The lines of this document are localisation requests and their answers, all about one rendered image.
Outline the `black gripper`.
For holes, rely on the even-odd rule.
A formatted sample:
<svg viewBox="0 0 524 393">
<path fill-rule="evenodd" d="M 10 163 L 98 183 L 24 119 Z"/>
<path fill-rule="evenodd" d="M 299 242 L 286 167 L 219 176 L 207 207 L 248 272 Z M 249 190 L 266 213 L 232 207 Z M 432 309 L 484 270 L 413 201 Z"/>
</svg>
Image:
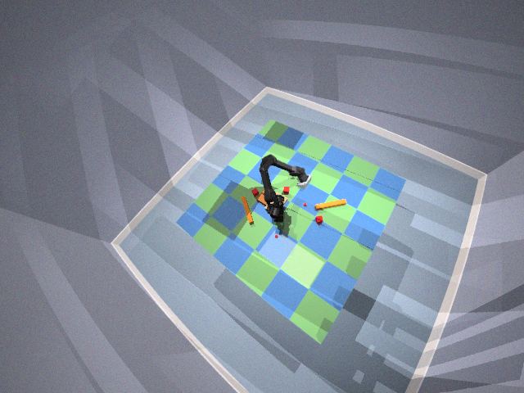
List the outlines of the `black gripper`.
<svg viewBox="0 0 524 393">
<path fill-rule="evenodd" d="M 282 196 L 282 201 L 284 202 L 284 200 L 285 200 L 285 197 Z M 279 219 L 273 219 L 274 222 L 279 222 L 279 223 L 283 222 L 283 210 L 284 210 L 284 206 L 282 206 L 282 208 L 281 208 L 281 213 L 280 213 Z"/>
</svg>

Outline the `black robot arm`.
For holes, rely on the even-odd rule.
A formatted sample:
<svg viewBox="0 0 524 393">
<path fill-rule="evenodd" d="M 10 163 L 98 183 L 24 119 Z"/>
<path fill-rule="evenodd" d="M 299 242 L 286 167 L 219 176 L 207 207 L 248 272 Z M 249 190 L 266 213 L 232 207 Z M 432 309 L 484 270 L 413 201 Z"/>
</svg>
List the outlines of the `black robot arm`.
<svg viewBox="0 0 524 393">
<path fill-rule="evenodd" d="M 267 213 L 270 214 L 271 218 L 279 219 L 282 203 L 282 195 L 276 195 L 276 192 L 273 190 L 268 169 L 270 166 L 276 166 L 280 169 L 284 169 L 289 172 L 289 175 L 297 176 L 301 183 L 308 180 L 309 175 L 305 172 L 305 167 L 300 167 L 298 165 L 289 165 L 285 162 L 277 160 L 276 156 L 273 154 L 268 154 L 262 158 L 260 163 L 260 174 L 264 185 L 264 200 L 267 203 Z M 273 202 L 270 204 L 270 202 Z"/>
</svg>

